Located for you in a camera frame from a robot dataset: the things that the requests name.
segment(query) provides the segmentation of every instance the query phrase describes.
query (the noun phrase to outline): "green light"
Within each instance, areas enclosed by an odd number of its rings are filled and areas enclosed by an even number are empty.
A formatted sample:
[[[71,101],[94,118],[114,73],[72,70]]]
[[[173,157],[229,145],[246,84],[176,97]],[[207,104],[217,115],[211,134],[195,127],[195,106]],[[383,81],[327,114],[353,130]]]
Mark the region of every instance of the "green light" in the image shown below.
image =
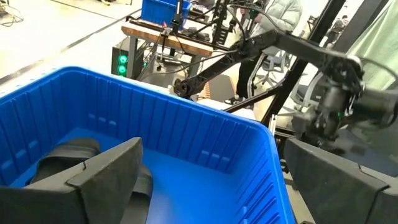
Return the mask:
[[[124,65],[120,65],[118,67],[119,74],[124,74],[126,72],[126,67]]]
[[[124,63],[126,63],[127,61],[128,61],[127,56],[125,56],[125,55],[120,55],[120,56],[119,56],[119,62],[120,62],[121,64],[124,64]]]

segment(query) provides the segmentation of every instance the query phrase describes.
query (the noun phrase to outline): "sneaker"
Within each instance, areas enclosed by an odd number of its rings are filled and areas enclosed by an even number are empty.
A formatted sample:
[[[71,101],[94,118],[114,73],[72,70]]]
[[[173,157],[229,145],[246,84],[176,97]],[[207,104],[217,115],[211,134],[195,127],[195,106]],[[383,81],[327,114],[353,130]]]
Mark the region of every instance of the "sneaker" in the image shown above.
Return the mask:
[[[232,97],[232,98],[230,98],[228,100],[224,100],[224,103],[229,104],[229,105],[235,105],[235,104],[238,104],[238,103],[240,103],[240,102],[242,102],[244,100],[245,100],[244,97],[240,97],[238,95],[234,95],[234,97]],[[246,109],[253,110],[254,109],[254,105],[249,105],[249,106],[246,107]]]

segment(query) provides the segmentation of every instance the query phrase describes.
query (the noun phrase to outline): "blue box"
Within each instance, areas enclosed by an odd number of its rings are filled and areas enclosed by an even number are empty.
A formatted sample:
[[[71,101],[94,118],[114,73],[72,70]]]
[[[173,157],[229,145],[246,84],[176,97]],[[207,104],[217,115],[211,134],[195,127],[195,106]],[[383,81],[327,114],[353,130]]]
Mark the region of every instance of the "blue box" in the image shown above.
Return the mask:
[[[134,136],[154,179],[147,224],[294,223],[267,128],[79,67],[0,98],[0,184],[23,187],[69,139],[105,151]]]
[[[170,26],[171,20],[174,18],[177,9],[178,0],[143,0],[141,9],[141,19],[156,24],[163,25],[166,23]],[[182,4],[183,22],[180,29],[182,29],[188,15],[191,3],[184,1]]]

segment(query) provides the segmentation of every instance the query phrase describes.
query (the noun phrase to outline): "floor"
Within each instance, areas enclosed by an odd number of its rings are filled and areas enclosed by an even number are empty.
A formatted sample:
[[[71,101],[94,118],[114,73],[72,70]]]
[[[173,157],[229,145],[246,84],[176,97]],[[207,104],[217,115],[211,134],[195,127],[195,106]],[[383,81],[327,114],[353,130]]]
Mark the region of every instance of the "floor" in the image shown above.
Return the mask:
[[[43,73],[51,72],[54,69],[78,65],[90,68],[101,73],[111,72],[111,47],[117,44],[124,34],[120,26],[126,14],[132,13],[141,7],[141,1],[134,0],[133,6],[119,3],[120,15],[115,12],[108,12],[103,6],[97,4],[96,0],[79,0],[91,2],[95,7],[82,5],[74,0],[75,4],[85,10],[67,6],[51,0],[10,0],[13,7],[17,8],[24,21],[14,24],[12,27],[0,26],[2,44],[0,44],[0,80],[4,77],[15,77],[12,80],[5,80],[9,85],[0,88],[0,96],[9,91],[10,86],[23,85],[28,79],[40,77]],[[234,42],[233,35],[227,40],[227,45]],[[204,64],[208,66],[214,60]],[[238,66],[230,68],[224,74],[231,77],[235,85],[238,80]],[[315,73],[316,69],[309,66],[306,72]],[[283,74],[274,74],[274,78],[280,80]],[[311,76],[301,80],[309,83]],[[256,93],[265,91],[269,86],[260,86]],[[254,114],[256,119],[261,119],[269,106],[271,99],[256,103]],[[287,108],[293,108],[293,102],[286,102]],[[278,125],[285,126],[289,119],[279,117]],[[290,200],[298,220],[308,220],[309,212],[299,193],[287,185]]]

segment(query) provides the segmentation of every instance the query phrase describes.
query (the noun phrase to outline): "wooden table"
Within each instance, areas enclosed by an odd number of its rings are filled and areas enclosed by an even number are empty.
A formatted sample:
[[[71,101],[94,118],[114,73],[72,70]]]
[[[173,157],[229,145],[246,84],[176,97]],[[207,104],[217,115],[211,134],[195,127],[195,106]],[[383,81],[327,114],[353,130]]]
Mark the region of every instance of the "wooden table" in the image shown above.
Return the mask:
[[[158,24],[154,24],[147,21],[140,21],[143,23],[147,23],[153,26],[158,26]],[[164,38],[160,36],[160,32],[150,29],[145,26],[140,26],[137,24],[131,24],[129,22],[125,22],[122,27],[122,31],[124,34],[130,37],[130,47],[129,47],[129,60],[127,63],[127,77],[132,74],[132,68],[134,66],[134,58],[137,49],[137,40],[142,39],[147,42],[157,44],[163,44]],[[185,53],[193,55],[191,59],[191,63],[195,63],[190,67],[189,74],[190,76],[196,75],[199,69],[200,63],[198,63],[203,57],[210,57],[213,54],[213,48],[207,45],[199,44],[194,41],[184,39],[182,37],[176,37],[170,35],[166,38],[164,42],[165,47],[170,47],[176,50],[183,50]]]

